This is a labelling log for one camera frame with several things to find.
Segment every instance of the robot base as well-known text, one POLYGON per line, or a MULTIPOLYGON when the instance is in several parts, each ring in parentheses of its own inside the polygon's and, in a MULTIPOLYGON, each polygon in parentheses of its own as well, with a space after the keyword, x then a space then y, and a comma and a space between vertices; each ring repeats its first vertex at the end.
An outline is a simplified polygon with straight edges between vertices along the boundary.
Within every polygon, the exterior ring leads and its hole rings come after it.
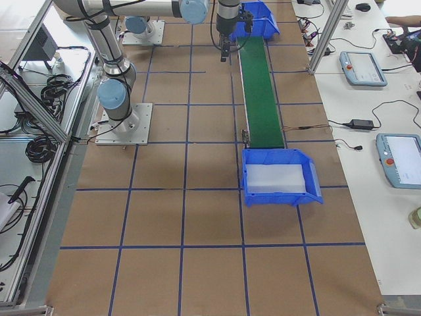
POLYGON ((145 36, 144 38, 137 38, 133 33, 125 33, 123 38, 124 46, 152 46, 160 45, 164 37, 165 21, 151 21, 155 26, 155 33, 152 36, 145 36))
MULTIPOLYGON (((139 117, 138 127, 134 131, 126 133, 118 133, 111 130, 106 134, 96 137, 95 143, 97 145, 147 145, 149 129, 151 127, 152 108, 152 103, 134 104, 133 111, 135 111, 139 117)), ((108 115, 105 111, 101 120, 108 120, 108 115)), ((110 129, 108 124, 101 125, 98 134, 104 133, 110 129)))

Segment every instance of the power adapter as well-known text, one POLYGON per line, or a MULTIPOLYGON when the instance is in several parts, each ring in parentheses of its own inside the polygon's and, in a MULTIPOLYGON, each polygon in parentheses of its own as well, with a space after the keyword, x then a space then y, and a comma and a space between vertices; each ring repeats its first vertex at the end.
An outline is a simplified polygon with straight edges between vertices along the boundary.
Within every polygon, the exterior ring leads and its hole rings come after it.
POLYGON ((353 130, 372 130, 374 128, 372 120, 353 119, 349 123, 343 123, 343 125, 353 130))

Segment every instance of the green conveyor belt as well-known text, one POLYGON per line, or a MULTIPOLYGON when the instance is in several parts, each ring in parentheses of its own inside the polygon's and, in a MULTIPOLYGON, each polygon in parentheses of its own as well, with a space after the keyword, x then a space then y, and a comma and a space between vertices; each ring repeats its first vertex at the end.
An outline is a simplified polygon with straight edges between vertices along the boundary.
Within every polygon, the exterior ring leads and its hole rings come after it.
MULTIPOLYGON (((244 41, 245 38, 238 39, 240 45, 244 41)), ((263 38, 249 38, 239 56, 250 148, 284 148, 263 38)))

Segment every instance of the brown tiled surface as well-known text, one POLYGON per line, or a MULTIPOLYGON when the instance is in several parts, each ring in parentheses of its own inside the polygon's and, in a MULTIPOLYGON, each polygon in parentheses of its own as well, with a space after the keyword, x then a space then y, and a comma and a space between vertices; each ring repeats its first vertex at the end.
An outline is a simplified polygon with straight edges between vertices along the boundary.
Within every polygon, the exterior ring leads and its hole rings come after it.
MULTIPOLYGON (((296 72, 308 60, 292 5, 269 7, 281 30, 271 70, 289 72, 274 74, 283 123, 327 124, 314 77, 296 72)), ((219 62, 209 24, 167 22, 164 46, 124 48, 139 72, 132 100, 155 103, 150 144, 89 145, 47 303, 61 316, 375 316, 330 129, 284 131, 314 159, 323 205, 246 206, 238 58, 219 62)))

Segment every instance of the blue bin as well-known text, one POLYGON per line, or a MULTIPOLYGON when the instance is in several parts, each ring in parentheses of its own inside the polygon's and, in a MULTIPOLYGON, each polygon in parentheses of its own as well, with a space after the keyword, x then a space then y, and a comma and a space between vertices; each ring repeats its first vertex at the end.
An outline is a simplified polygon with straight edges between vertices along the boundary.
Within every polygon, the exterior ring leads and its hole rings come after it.
MULTIPOLYGON (((270 39, 275 33, 280 34, 274 15, 262 1, 253 1, 242 3, 246 11, 253 14, 253 29, 251 36, 262 36, 264 39, 270 39)), ((238 22, 234 33, 230 39, 235 41, 237 38, 245 38, 249 34, 244 31, 244 22, 238 22)))
POLYGON ((244 149, 243 187, 247 206, 252 204, 290 204, 296 206, 314 201, 323 203, 314 162, 299 149, 244 149), (306 192, 250 192, 247 182, 247 165, 301 165, 306 192))

